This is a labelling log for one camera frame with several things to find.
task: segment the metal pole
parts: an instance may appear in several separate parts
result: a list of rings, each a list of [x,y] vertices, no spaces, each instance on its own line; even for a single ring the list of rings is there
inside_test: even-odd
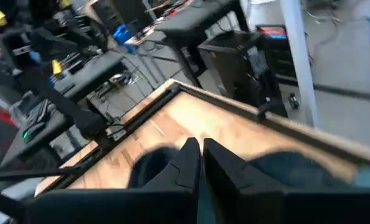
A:
[[[146,10],[148,11],[149,15],[152,17],[154,21],[156,21],[158,18],[156,17],[156,14],[152,10],[152,7],[149,4],[148,0],[142,0],[143,5],[145,6]]]
[[[283,18],[287,28],[290,49],[295,64],[296,76],[301,95],[301,109],[307,124],[318,127],[315,92],[313,88],[310,61],[306,47],[300,0],[280,0]]]
[[[24,223],[26,206],[21,202],[0,194],[0,212],[16,219],[18,223]]]
[[[159,84],[159,80],[155,77],[155,75],[153,75],[153,72],[152,70],[149,68],[149,65],[145,62],[145,60],[143,60],[142,56],[140,55],[138,49],[136,48],[136,46],[134,45],[130,45],[134,51],[134,53],[136,54],[136,56],[138,56],[139,60],[141,61],[141,63],[145,66],[145,68],[147,69],[147,71],[149,72],[150,76],[152,77],[153,81],[155,82],[155,84]]]

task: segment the workbench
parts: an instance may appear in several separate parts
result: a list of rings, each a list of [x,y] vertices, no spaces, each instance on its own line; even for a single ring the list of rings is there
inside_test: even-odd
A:
[[[125,189],[131,167],[156,146],[181,148],[187,138],[200,144],[212,138],[245,160],[277,151],[295,151],[319,162],[335,177],[351,183],[361,165],[370,166],[370,148],[297,124],[172,79],[166,81],[124,117],[129,133],[111,151],[75,176],[48,177],[36,195],[53,189]],[[96,158],[95,142],[62,167]]]
[[[79,102],[84,99],[88,94],[109,80],[109,78],[125,70],[125,66],[121,63],[122,59],[122,55],[109,51],[89,61],[84,68],[70,77],[75,86],[65,93],[65,97],[74,102]],[[90,109],[94,112],[99,113],[92,104],[89,103],[88,107],[91,107]],[[48,145],[64,131],[68,130],[73,124],[71,119],[67,119],[62,113],[56,111],[47,122],[45,128],[28,143],[25,143],[23,140],[23,132],[26,130],[26,127],[21,127],[4,156],[1,166],[5,166],[17,157],[26,160],[41,150],[42,147]],[[46,147],[50,155],[57,162],[60,162],[61,158],[54,149],[48,146]]]

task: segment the white pole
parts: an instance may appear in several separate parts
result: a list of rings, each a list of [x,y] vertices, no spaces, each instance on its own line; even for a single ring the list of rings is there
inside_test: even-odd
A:
[[[145,6],[146,10],[148,11],[149,15],[152,17],[153,21],[156,22],[156,20],[158,18],[156,17],[156,14],[152,10],[152,7],[150,6],[149,1],[148,0],[142,0],[142,3]]]
[[[310,60],[306,47],[300,0],[280,0],[283,18],[287,28],[290,49],[295,64],[298,86],[301,94],[300,108],[304,111],[307,124],[318,127],[315,92],[313,88]]]

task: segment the wooden tabletop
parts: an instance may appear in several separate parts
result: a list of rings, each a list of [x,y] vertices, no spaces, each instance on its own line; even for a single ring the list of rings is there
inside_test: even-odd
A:
[[[174,82],[176,81],[166,81],[126,114],[123,121],[128,121]],[[255,108],[249,105],[204,90],[195,89],[225,100],[240,108],[254,113],[257,112]],[[370,159],[370,148],[322,133],[274,114],[268,114],[267,116],[269,119],[274,119],[276,122],[292,127],[300,132],[314,135],[315,138],[324,139],[331,144],[341,146],[345,151],[352,154]],[[180,148],[189,137],[197,138],[200,144],[203,143],[204,138],[213,138],[244,159],[253,159],[275,151],[297,151],[318,161],[333,175],[348,182],[352,181],[359,166],[359,164],[345,158],[294,140],[273,129],[247,120],[187,93],[180,93],[139,127],[131,136],[117,145],[107,156],[84,173],[83,176],[79,177],[69,188],[125,188],[131,167],[137,158],[146,151],[162,144],[169,144]],[[95,146],[96,143],[91,142],[90,145],[74,155],[63,166],[74,165]],[[36,195],[42,192],[56,178],[49,177],[41,182],[37,188]]]

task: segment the black desk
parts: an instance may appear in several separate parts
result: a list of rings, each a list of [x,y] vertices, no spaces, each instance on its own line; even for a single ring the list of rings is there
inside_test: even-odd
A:
[[[74,102],[84,99],[110,77],[126,69],[121,63],[122,59],[123,57],[120,54],[111,51],[93,59],[72,76],[75,86],[65,96]],[[73,124],[71,119],[67,119],[62,113],[56,111],[44,130],[27,144],[24,143],[22,138],[24,128],[21,128],[2,160],[1,166],[5,166],[17,157],[21,159],[31,157],[42,147],[45,147],[56,137],[68,130]]]
[[[206,70],[206,66],[197,46],[207,39],[205,30],[231,11],[235,12],[240,29],[249,31],[239,0],[194,0],[187,8],[155,27],[167,36],[166,40],[182,65],[185,76],[199,88],[202,86],[197,76]],[[193,59],[200,64],[198,71],[192,70],[182,47],[187,47]]]

